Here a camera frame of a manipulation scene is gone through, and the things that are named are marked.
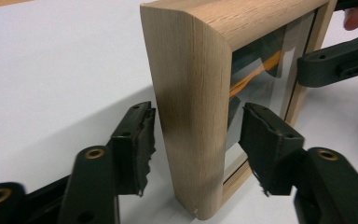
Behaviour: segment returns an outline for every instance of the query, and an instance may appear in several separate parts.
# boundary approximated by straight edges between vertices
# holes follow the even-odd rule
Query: person's finger
[[[345,10],[344,28],[348,31],[358,28],[358,7]]]

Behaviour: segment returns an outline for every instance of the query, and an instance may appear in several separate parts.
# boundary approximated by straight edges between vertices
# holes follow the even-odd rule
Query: light wood frame
[[[318,49],[335,0],[162,0],[141,5],[142,25],[176,198],[212,217],[251,174],[224,182],[232,52],[316,10],[307,51]],[[305,88],[286,117],[294,124]]]

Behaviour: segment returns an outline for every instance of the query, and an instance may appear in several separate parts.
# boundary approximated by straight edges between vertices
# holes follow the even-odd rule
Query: white table surface
[[[128,107],[155,105],[140,4],[0,7],[0,182],[31,192],[69,175],[76,153],[104,145]],[[336,13],[325,46],[357,36],[342,20]],[[296,129],[306,148],[337,150],[358,171],[358,77],[309,90]],[[174,199],[159,121],[156,140],[145,196],[120,196],[122,223],[297,223],[293,197],[265,197],[254,177],[213,218],[195,219]]]

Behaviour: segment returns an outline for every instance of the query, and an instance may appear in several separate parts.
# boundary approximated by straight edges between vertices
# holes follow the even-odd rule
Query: white surface
[[[154,99],[141,1],[44,0],[0,7],[0,182],[28,192],[68,175],[76,153],[103,145],[127,108]],[[326,44],[357,36],[333,19]],[[309,90],[296,126],[358,170],[358,77]],[[145,196],[120,197],[130,223],[201,223],[174,199],[159,123]],[[250,178],[204,223],[296,223],[292,197]]]

